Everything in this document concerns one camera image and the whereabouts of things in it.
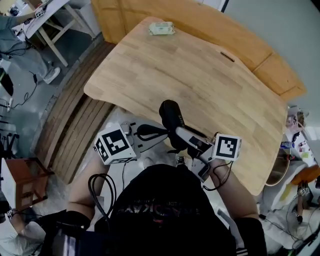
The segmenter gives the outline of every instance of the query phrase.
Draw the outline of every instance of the wooden partition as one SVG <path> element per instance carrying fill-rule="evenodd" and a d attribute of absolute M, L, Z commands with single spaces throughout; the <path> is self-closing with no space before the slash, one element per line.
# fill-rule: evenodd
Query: wooden partition
<path fill-rule="evenodd" d="M 148 16 L 224 47 L 285 101 L 306 92 L 296 73 L 265 41 L 224 13 L 193 0 L 92 0 L 104 39 L 117 44 Z"/>

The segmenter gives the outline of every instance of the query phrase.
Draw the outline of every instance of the person's right arm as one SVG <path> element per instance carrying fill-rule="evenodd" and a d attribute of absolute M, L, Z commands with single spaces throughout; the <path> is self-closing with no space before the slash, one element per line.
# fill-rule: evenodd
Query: person's right arm
<path fill-rule="evenodd" d="M 34 12 L 23 16 L 3 16 L 0 15 L 0 30 L 12 29 L 21 23 L 24 23 L 27 19 L 34 19 L 36 14 Z"/>
<path fill-rule="evenodd" d="M 215 159 L 210 162 L 211 172 L 210 177 L 215 187 L 218 187 L 226 174 L 228 173 L 229 166 L 221 166 L 212 172 L 213 168 L 223 165 L 226 162 L 223 160 Z M 240 183 L 236 175 L 231 171 L 229 178 L 224 185 L 217 189 L 222 201 L 232 219 L 238 218 L 255 218 L 259 219 L 258 209 L 254 197 L 250 192 Z"/>

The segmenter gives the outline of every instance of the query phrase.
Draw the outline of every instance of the black chair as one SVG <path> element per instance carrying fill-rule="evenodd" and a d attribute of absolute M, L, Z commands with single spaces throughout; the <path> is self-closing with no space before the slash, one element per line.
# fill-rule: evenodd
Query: black chair
<path fill-rule="evenodd" d="M 3 136 L 3 143 L 1 142 L 1 139 L 0 139 L 0 158 L 4 158 L 4 159 L 16 158 L 16 156 L 12 152 L 12 146 L 14 145 L 15 138 L 19 139 L 19 135 L 16 133 L 13 134 L 13 137 L 9 143 L 9 137 L 11 136 L 12 136 L 12 133 L 8 133 L 6 136 Z"/>

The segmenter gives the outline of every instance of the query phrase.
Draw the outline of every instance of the wooden tabletop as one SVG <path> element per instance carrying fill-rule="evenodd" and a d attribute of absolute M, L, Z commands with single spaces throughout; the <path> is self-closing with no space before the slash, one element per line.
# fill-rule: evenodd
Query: wooden tabletop
<path fill-rule="evenodd" d="M 96 100 L 161 123 L 159 107 L 176 101 L 187 125 L 212 137 L 242 137 L 232 166 L 258 195 L 268 179 L 287 117 L 283 100 L 224 48 L 175 29 L 150 35 L 147 17 L 105 58 L 84 87 Z"/>

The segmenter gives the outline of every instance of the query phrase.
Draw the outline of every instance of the shoe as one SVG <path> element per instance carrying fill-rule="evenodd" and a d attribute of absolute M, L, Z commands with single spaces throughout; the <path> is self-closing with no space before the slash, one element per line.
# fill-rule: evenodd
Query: shoe
<path fill-rule="evenodd" d="M 148 167 L 154 166 L 154 165 L 155 165 L 155 162 L 150 157 L 146 157 L 143 160 L 143 168 L 144 169 L 147 169 Z"/>
<path fill-rule="evenodd" d="M 60 74 L 61 68 L 53 68 L 43 79 L 46 84 L 50 84 Z"/>
<path fill-rule="evenodd" d="M 186 165 L 187 158 L 183 155 L 176 155 L 176 167 L 180 165 Z"/>

